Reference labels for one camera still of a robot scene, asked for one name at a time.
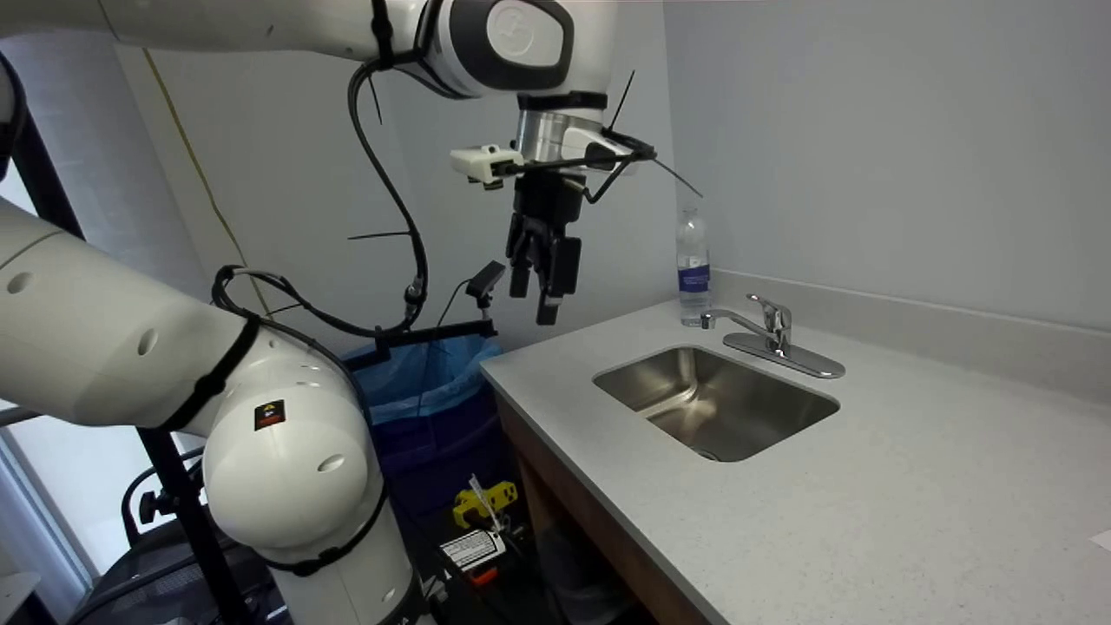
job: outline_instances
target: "black cable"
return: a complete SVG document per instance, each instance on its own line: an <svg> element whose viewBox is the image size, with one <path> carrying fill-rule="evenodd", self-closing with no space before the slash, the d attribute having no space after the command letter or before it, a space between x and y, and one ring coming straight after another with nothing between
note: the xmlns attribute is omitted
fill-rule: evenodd
<svg viewBox="0 0 1111 625"><path fill-rule="evenodd" d="M447 301L443 301L442 317L436 317L436 329L443 326L443 319L447 319L447 311L453 311L453 305L454 305L460 290L462 290L469 281L471 281L471 279L462 279L462 281L453 289L453 295L447 295Z"/></svg>
<svg viewBox="0 0 1111 625"><path fill-rule="evenodd" d="M410 241L413 234L406 234L406 229L397 229L397 234L357 234L357 237L346 237L351 243L353 241Z"/></svg>
<svg viewBox="0 0 1111 625"><path fill-rule="evenodd" d="M619 101L614 119L610 119L607 128L619 128L631 83L636 83L636 71L631 71L629 79L626 79L622 101Z"/></svg>
<svg viewBox="0 0 1111 625"><path fill-rule="evenodd" d="M406 229L410 229L416 279L413 279L413 285L410 285L410 290L406 290L410 311L406 311L406 319L397 326L397 329L410 329L410 326L416 322L425 301L427 301L427 251L425 251L425 237L421 237L421 226L416 226L406 197L397 192L389 169L381 167L381 160L380 160L380 154L374 154L374 145L372 145L372 140L367 140L367 128L361 124L361 106L357 106L357 101L361 101L361 87L372 79L372 72L374 72L374 67L357 67L357 71L351 72L351 79L346 79L346 119L351 119L351 128L353 128L353 135L357 135L361 154L372 160L381 186L389 192L397 213L402 214Z"/></svg>
<svg viewBox="0 0 1111 625"><path fill-rule="evenodd" d="M619 169L607 174L605 183L595 196L587 192L587 201L596 206L626 169L629 169L629 162L619 162Z"/></svg>
<svg viewBox="0 0 1111 625"><path fill-rule="evenodd" d="M410 308L406 319L402 319L401 326L389 326L389 329L381 329L381 326L374 326L374 329L372 329L372 326L353 326L353 322L346 322L346 319L342 319L342 317L329 317L329 311L315 308L286 274L250 272L250 266L244 266L244 263L227 263L227 266L217 274L211 301L222 305L222 308L229 308L229 311L250 317L250 319L261 319L261 317L250 311L250 308L244 308L244 305L235 305L235 301L229 299L229 290L227 290L227 285L229 285L235 274L250 274L252 281L286 290L287 299L294 299L303 308L310 308L315 319L322 319L327 326L333 326L333 329L342 329L342 332L353 332L353 336L372 336L372 341L374 341L374 336L381 336L381 332L402 332L402 329L410 329L413 319L416 319L413 308Z"/></svg>
<svg viewBox="0 0 1111 625"><path fill-rule="evenodd" d="M303 305L287 301L287 305L271 308L271 317L286 317L286 311L294 311L294 308L303 308Z"/></svg>
<svg viewBox="0 0 1111 625"><path fill-rule="evenodd" d="M677 183L685 183L696 197L704 197L685 174L677 174L669 162L662 162L661 157L652 157L652 162L661 169L666 169Z"/></svg>
<svg viewBox="0 0 1111 625"><path fill-rule="evenodd" d="M380 124L386 124L380 83L374 83L372 75L367 75L367 87L372 87L372 101L374 101Z"/></svg>

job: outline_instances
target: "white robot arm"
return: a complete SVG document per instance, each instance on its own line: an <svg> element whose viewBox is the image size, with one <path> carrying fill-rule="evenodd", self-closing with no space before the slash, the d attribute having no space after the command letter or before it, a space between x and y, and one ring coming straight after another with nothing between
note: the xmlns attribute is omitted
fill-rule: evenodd
<svg viewBox="0 0 1111 625"><path fill-rule="evenodd" d="M0 33L100 27L171 50L311 50L402 71L443 97L522 94L513 149L460 169L517 176L513 290L541 281L541 322L575 285L566 237L585 167L652 157L601 124L614 0L4 0ZM0 167L18 135L0 75ZM207 439L217 524L256 547L300 620L397 620L413 571L343 371L310 343L111 263L0 201L0 397L78 425Z"/></svg>
<svg viewBox="0 0 1111 625"><path fill-rule="evenodd" d="M517 94L512 149L454 149L454 169L500 186L513 176L512 295L538 281L538 322L575 290L595 201L585 169L652 160L647 143L601 124L619 0L4 0L0 33L100 27L160 50L311 50L402 71L442 97Z"/></svg>

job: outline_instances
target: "wooden cabinet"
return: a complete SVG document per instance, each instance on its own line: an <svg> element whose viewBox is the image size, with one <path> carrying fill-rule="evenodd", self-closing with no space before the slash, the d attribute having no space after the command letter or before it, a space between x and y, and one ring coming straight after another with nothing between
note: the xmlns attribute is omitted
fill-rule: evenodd
<svg viewBox="0 0 1111 625"><path fill-rule="evenodd" d="M707 620L696 601L652 561L652 554L605 511L605 503L558 461L558 456L533 429L533 425L500 400L500 427L512 439L533 528L545 530L558 521L572 521L596 552L614 567L629 589L662 625Z"/></svg>

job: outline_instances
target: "faucet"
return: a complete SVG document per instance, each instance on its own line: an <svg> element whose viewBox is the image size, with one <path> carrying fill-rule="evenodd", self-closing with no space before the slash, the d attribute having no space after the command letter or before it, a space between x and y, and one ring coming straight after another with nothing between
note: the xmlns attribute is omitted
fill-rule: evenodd
<svg viewBox="0 0 1111 625"><path fill-rule="evenodd" d="M745 295L751 301L759 305L764 311L764 326L745 319L744 311L735 308L704 308L703 311L703 326L712 329L718 317L732 319L735 326L757 332L759 341L769 341L769 349L788 359L793 349L793 308L788 305L777 305L777 301L769 301L759 299L757 290Z"/></svg>
<svg viewBox="0 0 1111 625"><path fill-rule="evenodd" d="M839 380L844 374L839 360L831 360L817 349L793 343L793 308L788 305L769 301L757 290L751 290L745 299L759 305L764 326L735 308L704 308L703 326L712 329L715 319L725 317L745 329L745 332L725 332L725 347L735 347L744 353L752 353L752 359L764 359L764 360L774 360L774 365L817 374L817 380Z"/></svg>

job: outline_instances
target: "yellow object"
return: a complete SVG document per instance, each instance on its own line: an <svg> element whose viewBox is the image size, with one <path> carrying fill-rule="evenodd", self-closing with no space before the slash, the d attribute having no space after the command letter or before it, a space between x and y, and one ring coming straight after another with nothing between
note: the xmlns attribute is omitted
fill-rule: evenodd
<svg viewBox="0 0 1111 625"><path fill-rule="evenodd" d="M507 506L513 506L522 501L517 484L490 485L485 501L490 501L493 514L505 514ZM490 511L483 506L483 501L471 488L460 488L453 518L460 528L469 530L475 521L485 521Z"/></svg>

